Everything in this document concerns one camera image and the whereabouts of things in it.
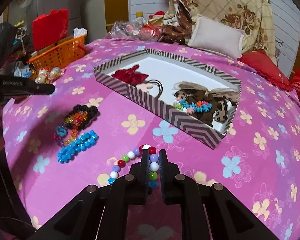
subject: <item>green bead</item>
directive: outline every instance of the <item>green bead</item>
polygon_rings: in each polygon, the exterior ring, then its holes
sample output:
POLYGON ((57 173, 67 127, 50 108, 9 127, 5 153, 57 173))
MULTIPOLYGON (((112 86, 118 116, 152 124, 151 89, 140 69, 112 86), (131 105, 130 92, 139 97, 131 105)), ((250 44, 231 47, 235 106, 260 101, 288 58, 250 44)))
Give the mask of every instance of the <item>green bead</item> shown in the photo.
POLYGON ((154 181, 158 178, 158 174, 155 171, 149 172, 149 180, 154 181))
POLYGON ((128 155, 123 155, 121 159, 126 163, 130 161, 128 155))

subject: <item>white pillow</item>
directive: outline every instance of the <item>white pillow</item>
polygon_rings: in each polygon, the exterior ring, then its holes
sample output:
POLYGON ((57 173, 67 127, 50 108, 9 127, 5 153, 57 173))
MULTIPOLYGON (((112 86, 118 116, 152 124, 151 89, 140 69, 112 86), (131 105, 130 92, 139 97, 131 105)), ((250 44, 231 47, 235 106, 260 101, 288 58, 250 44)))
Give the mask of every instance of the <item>white pillow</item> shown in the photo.
POLYGON ((241 57, 244 35, 244 31, 231 28, 198 14, 197 25, 188 46, 216 51, 237 59, 241 57))

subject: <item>bed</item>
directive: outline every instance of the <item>bed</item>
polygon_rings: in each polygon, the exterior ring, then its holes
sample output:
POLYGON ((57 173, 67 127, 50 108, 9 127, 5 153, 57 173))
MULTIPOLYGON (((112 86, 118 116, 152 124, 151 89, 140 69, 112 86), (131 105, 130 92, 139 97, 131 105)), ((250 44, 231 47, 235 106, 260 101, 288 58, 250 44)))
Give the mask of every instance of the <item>bed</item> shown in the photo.
MULTIPOLYGON (((111 166, 122 155, 150 144, 165 149, 169 161, 177 163, 183 174, 198 183, 225 185, 279 239, 298 239, 300 105, 295 91, 278 90, 241 62, 188 47, 100 39, 86 48, 91 52, 66 68, 54 83, 52 95, 32 96, 20 104, 11 100, 4 108, 7 161, 19 197, 36 228, 87 185, 107 185, 111 166), (93 67, 145 48, 214 65, 242 81, 233 124, 216 149, 181 130, 175 134, 175 128, 166 121, 96 82, 93 67), (74 161, 60 164, 53 131, 76 104, 98 107, 100 116, 88 129, 100 139, 74 161), (232 161, 234 156, 240 158, 239 163, 232 161), (239 174, 233 172, 236 166, 239 174)), ((120 175, 128 173, 137 161, 128 163, 120 175)), ((130 208, 126 239, 182 239, 179 208, 165 206, 160 196, 157 188, 146 206, 130 208), (165 211, 160 217, 159 209, 165 211)))

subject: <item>orange basket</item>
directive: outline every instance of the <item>orange basket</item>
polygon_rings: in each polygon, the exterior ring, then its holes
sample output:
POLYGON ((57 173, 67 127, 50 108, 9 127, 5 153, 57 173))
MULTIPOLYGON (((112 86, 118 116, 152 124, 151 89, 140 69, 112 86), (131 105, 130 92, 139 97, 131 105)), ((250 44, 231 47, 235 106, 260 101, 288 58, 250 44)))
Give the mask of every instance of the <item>orange basket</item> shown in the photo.
POLYGON ((30 58, 28 62, 31 62, 35 69, 49 68, 52 70, 54 67, 65 68, 71 62, 84 56, 85 36, 60 43, 46 52, 30 58))

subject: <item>pillow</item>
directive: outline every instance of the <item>pillow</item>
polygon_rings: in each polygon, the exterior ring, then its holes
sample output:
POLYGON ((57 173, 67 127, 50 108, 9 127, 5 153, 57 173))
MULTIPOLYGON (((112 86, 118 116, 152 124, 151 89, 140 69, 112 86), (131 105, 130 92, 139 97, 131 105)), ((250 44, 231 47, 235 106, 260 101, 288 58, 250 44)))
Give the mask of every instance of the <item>pillow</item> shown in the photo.
POLYGON ((254 68, 258 74, 271 82, 273 85, 286 91, 292 91, 289 79, 281 70, 272 62, 272 60, 261 51, 248 52, 238 59, 242 63, 254 68))
POLYGON ((243 31, 198 14, 188 46, 216 51, 237 59, 241 57, 243 38, 243 31))

